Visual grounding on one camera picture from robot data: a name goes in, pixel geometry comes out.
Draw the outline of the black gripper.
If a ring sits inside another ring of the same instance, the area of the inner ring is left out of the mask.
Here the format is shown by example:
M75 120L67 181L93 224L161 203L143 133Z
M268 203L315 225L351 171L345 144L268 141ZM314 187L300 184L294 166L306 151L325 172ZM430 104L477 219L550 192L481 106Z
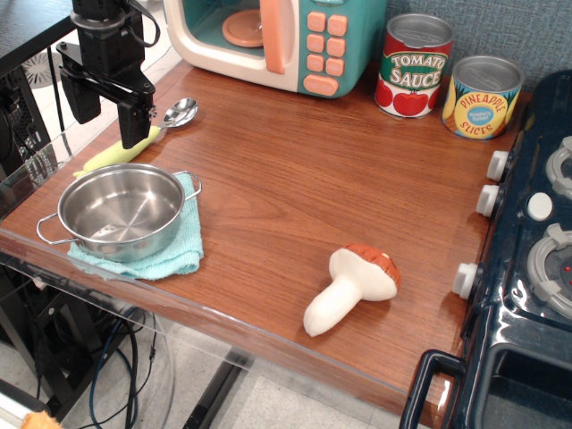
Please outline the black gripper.
M100 97L117 104L122 147L146 139L155 88L143 74L144 13L72 13L79 43L60 43L60 77L79 124L101 114Z

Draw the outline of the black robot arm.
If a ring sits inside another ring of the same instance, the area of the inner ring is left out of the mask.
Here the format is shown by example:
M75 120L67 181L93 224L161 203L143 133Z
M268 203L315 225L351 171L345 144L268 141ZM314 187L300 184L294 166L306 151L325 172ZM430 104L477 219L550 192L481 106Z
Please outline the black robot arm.
M60 77L71 112L80 124L101 114L103 97L117 106L122 146L146 139L155 87L141 70L145 49L161 30L137 1L74 1L71 22L79 43L57 46Z

